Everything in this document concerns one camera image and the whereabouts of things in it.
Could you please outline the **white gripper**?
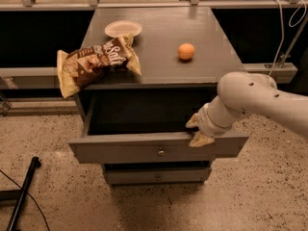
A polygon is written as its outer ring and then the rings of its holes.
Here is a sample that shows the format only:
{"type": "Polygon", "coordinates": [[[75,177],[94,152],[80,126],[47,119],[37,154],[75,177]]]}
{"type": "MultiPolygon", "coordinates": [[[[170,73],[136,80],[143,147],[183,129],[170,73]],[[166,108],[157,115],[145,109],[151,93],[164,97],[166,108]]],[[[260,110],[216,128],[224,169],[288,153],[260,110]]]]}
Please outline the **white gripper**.
{"type": "Polygon", "coordinates": [[[213,137],[229,131],[234,122],[234,117],[222,103],[206,103],[186,123],[187,128],[199,128],[189,146],[201,147],[213,143],[213,137]]]}

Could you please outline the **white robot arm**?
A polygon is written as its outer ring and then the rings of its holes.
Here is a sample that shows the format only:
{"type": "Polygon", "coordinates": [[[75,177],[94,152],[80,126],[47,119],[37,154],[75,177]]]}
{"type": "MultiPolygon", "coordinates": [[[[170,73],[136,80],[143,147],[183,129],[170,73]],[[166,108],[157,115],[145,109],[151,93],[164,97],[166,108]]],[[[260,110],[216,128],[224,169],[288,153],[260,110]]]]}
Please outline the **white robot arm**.
{"type": "Polygon", "coordinates": [[[218,81],[217,92],[186,123],[187,128],[198,129],[190,147],[214,142],[234,122],[251,114],[268,117],[308,138],[308,97],[279,90],[269,75],[230,72],[218,81]]]}

